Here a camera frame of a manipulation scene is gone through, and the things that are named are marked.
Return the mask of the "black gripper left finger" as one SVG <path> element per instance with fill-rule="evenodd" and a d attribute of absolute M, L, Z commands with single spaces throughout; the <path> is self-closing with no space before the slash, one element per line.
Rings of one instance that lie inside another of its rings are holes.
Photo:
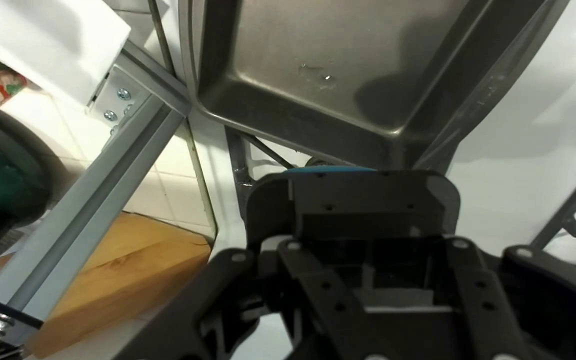
<path fill-rule="evenodd" d="M 219 253 L 113 360 L 230 360 L 279 314 L 286 360 L 368 360 L 381 340 L 342 279 L 300 242 Z"/>

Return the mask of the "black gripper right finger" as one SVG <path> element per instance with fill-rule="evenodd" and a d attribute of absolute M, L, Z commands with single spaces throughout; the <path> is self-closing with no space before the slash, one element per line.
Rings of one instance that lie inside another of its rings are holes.
<path fill-rule="evenodd" d="M 531 247 L 493 258 L 466 238 L 443 257 L 468 360 L 576 360 L 576 265 Z"/>

